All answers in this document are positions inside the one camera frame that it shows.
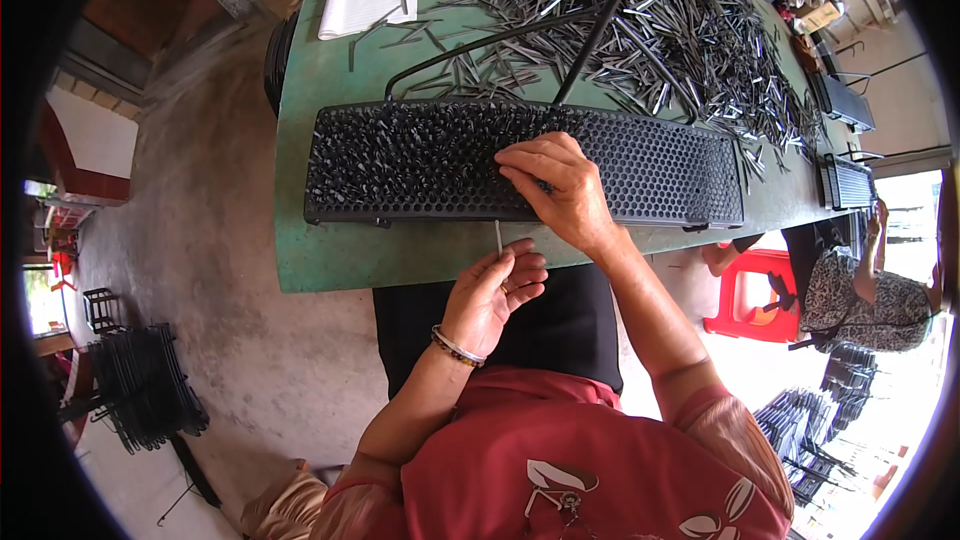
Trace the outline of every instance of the patterned shirt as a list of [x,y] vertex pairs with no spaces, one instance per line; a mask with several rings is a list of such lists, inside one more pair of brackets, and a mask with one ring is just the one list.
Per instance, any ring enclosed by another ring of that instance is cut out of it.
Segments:
[[916,348],[930,328],[930,301],[924,286],[896,273],[879,271],[876,302],[870,304],[854,291],[859,265],[846,246],[823,252],[813,265],[800,329],[826,332],[840,324],[837,341],[876,351]]

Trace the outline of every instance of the green table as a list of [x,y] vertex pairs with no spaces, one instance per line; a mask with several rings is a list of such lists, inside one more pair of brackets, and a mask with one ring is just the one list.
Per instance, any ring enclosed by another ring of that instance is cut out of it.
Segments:
[[[337,104],[383,100],[384,86],[396,73],[436,56],[431,42],[380,49],[400,40],[402,29],[385,28],[361,42],[356,49],[354,72],[349,72],[348,50],[352,37],[320,41],[317,30],[326,0],[304,0],[294,31],[287,62],[280,115],[276,127],[276,171],[273,198],[273,228],[276,237],[276,272],[284,293],[376,288],[450,280],[457,272],[497,246],[494,223],[394,223],[389,230],[357,223],[304,222],[304,190],[307,156],[313,126],[320,109]],[[436,0],[419,0],[419,9]],[[773,8],[757,2],[768,27],[781,26],[779,52],[786,78],[802,96],[807,87],[800,65],[789,47],[789,33]],[[448,8],[426,17],[443,18],[431,27],[437,35],[461,31],[463,25],[484,25],[494,20],[476,8]],[[447,40],[473,42],[487,32],[477,31]],[[422,71],[405,83],[437,76],[440,66]],[[548,71],[543,81],[526,87],[525,98],[550,102],[559,84]],[[618,109],[604,90],[583,79],[574,85],[569,104]],[[661,113],[674,119],[678,112]],[[843,125],[827,122],[834,146],[845,150],[851,139]],[[766,185],[754,180],[744,195],[746,222],[739,230],[707,230],[687,233],[679,228],[635,226],[630,235],[636,245],[654,253],[748,234],[777,230],[831,217],[820,203],[815,171],[792,150],[786,166],[792,173],[780,174],[773,159]],[[548,267],[586,263],[583,253],[559,239],[546,226],[504,223],[505,242],[532,237]]]

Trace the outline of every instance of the woman's right hand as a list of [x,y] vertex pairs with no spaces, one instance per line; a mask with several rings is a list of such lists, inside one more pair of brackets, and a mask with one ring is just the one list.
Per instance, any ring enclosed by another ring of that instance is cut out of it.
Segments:
[[[595,261],[618,240],[623,228],[610,216],[599,169],[566,132],[511,144],[493,158],[536,216],[587,257]],[[544,192],[538,179],[553,190]]]

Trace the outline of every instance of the woman's left hand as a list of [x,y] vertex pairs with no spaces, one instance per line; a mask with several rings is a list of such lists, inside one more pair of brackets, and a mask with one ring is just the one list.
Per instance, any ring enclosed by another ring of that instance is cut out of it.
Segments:
[[439,331],[450,342],[486,358],[500,342],[510,314],[544,293],[546,258],[530,252],[534,240],[524,237],[492,252],[462,270],[446,301]]

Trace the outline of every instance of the concrete floor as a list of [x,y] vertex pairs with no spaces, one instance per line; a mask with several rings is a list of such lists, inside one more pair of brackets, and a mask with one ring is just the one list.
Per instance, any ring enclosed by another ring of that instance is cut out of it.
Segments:
[[[387,392],[369,290],[280,292],[276,119],[262,89],[268,38],[269,29],[249,26],[157,81],[140,125],[131,198],[84,224],[77,275],[81,290],[109,287],[123,297],[122,322],[173,325],[189,384],[211,419],[188,441],[234,528],[246,501],[289,459],[348,462]],[[698,249],[652,263],[691,320],[715,314],[718,282]],[[92,340],[76,298],[71,328],[81,342]],[[707,343],[735,378],[727,385],[750,394],[751,409],[798,383],[783,374],[783,345]],[[624,405],[657,416],[649,378],[621,344]],[[819,384],[816,355],[791,354],[786,369]],[[743,373],[745,366],[754,371]],[[774,375],[758,379],[756,368]]]

